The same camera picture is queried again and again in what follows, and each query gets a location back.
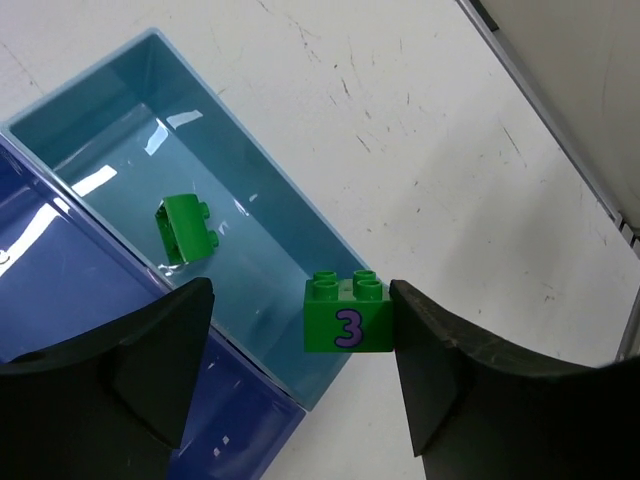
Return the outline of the dark blue bin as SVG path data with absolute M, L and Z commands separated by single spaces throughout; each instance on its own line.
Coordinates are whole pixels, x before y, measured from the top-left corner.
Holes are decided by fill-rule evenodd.
M 2 143 L 1 367 L 174 290 Z M 210 326 L 182 442 L 164 479 L 257 479 L 303 415 Z

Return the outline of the right light blue bin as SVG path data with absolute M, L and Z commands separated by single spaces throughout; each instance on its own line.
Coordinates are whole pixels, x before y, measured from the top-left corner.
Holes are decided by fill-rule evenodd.
M 213 326 L 305 409 L 346 363 L 303 346 L 306 281 L 362 260 L 158 30 L 6 121 L 2 133 L 164 284 L 207 277 Z M 220 241 L 180 265 L 155 214 L 193 194 Z

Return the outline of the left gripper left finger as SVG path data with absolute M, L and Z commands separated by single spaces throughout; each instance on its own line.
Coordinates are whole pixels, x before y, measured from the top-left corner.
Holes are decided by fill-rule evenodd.
M 214 293 L 196 278 L 1 367 L 4 479 L 164 479 L 182 442 Z

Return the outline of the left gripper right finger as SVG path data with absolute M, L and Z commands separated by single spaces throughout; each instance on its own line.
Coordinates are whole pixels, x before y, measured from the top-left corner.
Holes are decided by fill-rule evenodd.
M 390 285 L 414 454 L 430 479 L 635 479 L 639 361 L 602 367 L 516 345 L 409 282 Z

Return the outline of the green number three lego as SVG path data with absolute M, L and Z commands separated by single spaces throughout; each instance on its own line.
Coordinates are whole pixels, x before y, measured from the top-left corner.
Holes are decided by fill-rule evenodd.
M 393 345 L 393 302 L 372 270 L 340 279 L 319 271 L 306 282 L 304 349 L 311 353 L 382 353 Z

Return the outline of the green lego brick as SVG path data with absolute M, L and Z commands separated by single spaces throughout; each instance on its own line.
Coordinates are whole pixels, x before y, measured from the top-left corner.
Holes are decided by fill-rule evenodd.
M 199 261 L 219 247 L 217 233 L 207 227 L 209 207 L 196 194 L 163 198 L 154 217 L 171 265 Z

